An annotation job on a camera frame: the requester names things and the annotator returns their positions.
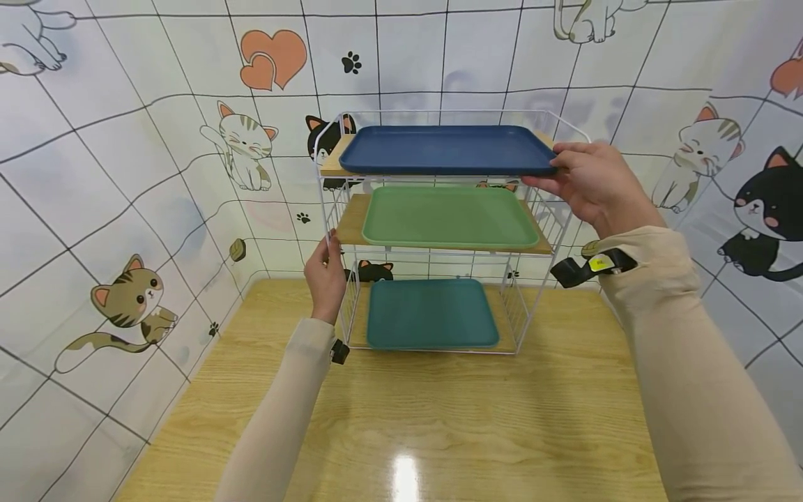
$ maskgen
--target wooden shelf board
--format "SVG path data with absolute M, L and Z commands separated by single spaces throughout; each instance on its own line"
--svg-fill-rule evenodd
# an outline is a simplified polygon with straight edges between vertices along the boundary
M 367 348 L 368 345 L 368 303 L 371 296 L 371 284 L 360 284 L 360 298 L 357 300 L 357 318 L 354 320 L 354 327 L 349 340 L 350 347 Z M 491 314 L 493 314 L 496 329 L 499 331 L 499 343 L 493 347 L 466 347 L 460 350 L 468 352 L 516 352 L 516 339 L 513 337 L 513 331 L 510 328 L 510 321 L 507 319 L 507 313 L 503 303 L 502 293 L 499 292 L 499 286 L 483 284 L 485 289 L 485 296 L 488 298 L 488 304 L 491 306 Z M 520 304 L 518 293 L 515 290 L 509 290 L 511 294 L 516 295 L 516 306 Z
M 493 249 L 478 249 L 476 247 L 441 247 L 436 246 L 435 249 L 459 249 L 468 251 L 497 251 L 504 253 L 522 253 L 525 255 L 551 255 L 552 245 L 549 244 L 544 232 L 538 226 L 536 220 L 532 217 L 529 206 L 524 201 L 520 201 L 524 206 L 524 210 L 530 215 L 530 222 L 538 232 L 538 244 L 533 247 L 521 248 L 493 248 Z M 343 244 L 356 244 L 362 246 L 372 246 L 373 244 L 367 242 L 362 237 L 362 226 L 365 223 L 365 215 L 368 213 L 368 205 L 371 203 L 371 196 L 367 194 L 354 194 L 351 201 L 346 206 L 343 213 L 343 218 L 340 219 L 340 224 L 337 226 L 337 237 Z
M 535 134 L 536 137 L 538 137 L 538 139 L 543 141 L 544 144 L 547 145 L 549 148 L 552 148 L 554 146 L 552 138 L 542 133 L 541 131 L 533 130 L 532 133 Z M 340 139 L 340 141 L 337 142 L 337 145 L 335 145 L 335 149 L 332 150 L 332 154 L 326 158 L 324 164 L 320 167 L 321 176 L 324 177 L 359 176 L 358 174 L 350 173 L 349 171 L 340 167 L 340 155 L 342 155 L 343 152 L 346 150 L 346 147 L 351 144 L 355 136 L 356 136 L 355 134 L 345 134 Z

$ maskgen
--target hand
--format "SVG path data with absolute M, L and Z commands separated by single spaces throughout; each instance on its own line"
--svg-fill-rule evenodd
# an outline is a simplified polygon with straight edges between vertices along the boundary
M 325 237 L 320 240 L 304 266 L 304 277 L 312 294 L 312 318 L 334 325 L 346 293 L 340 240 L 335 231 L 329 233 L 328 247 Z
M 648 225 L 665 227 L 622 154 L 606 143 L 558 143 L 550 178 L 522 177 L 526 185 L 565 200 L 600 239 Z

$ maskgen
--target cat wallpaper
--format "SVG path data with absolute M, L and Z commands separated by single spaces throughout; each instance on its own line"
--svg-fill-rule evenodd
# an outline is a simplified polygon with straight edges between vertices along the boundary
M 316 178 L 377 109 L 544 109 L 616 145 L 803 458 L 802 18 L 797 0 L 0 0 L 4 500 L 119 494 L 249 288 L 302 277 L 321 195 L 380 185 Z M 573 219 L 556 253 L 595 239 Z M 344 251 L 351 280 L 544 272 Z

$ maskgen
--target blue tray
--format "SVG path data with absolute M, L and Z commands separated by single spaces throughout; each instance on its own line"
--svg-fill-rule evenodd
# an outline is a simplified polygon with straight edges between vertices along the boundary
M 373 125 L 340 156 L 356 174 L 551 176 L 555 153 L 518 125 Z
M 464 349 L 493 347 L 499 332 L 477 280 L 386 280 L 371 286 L 366 339 L 374 349 Z

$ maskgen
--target right hand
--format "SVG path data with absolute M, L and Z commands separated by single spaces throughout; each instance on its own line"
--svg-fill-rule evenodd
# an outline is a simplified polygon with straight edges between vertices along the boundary
M 565 200 L 600 239 L 666 224 L 619 151 L 606 143 L 557 143 L 550 178 L 522 177 L 526 185 Z

